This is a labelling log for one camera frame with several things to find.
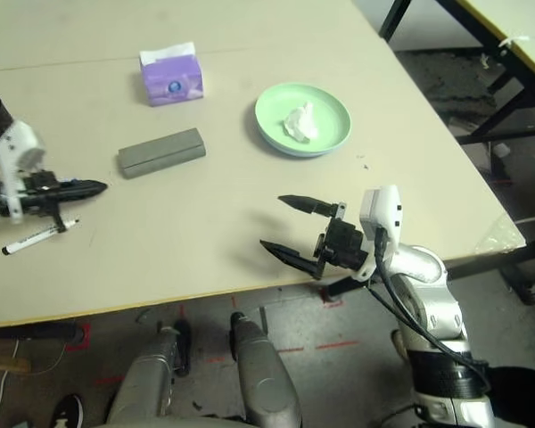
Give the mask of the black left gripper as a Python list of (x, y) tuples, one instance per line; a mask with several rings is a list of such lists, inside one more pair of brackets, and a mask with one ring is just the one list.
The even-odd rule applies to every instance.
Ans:
[(62, 200), (85, 200), (92, 198), (107, 185), (96, 180), (71, 179), (61, 183), (52, 171), (38, 171), (30, 173), (22, 179), (25, 194), (21, 197), (21, 206), (25, 214), (51, 217), (58, 232), (65, 232), (67, 227), (63, 223), (60, 213), (60, 191)]

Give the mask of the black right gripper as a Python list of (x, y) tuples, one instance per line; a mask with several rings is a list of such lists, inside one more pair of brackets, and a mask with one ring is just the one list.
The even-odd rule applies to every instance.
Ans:
[(317, 260), (305, 259), (298, 251), (282, 244), (260, 240), (259, 243), (265, 250), (285, 265), (304, 272), (316, 280), (322, 278), (326, 264), (359, 271), (368, 257), (368, 252), (362, 249), (364, 237), (362, 232), (342, 220), (345, 205), (331, 204), (299, 195), (281, 195), (278, 200), (301, 212), (328, 217), (330, 221), (326, 230), (317, 239), (314, 250), (314, 257)]

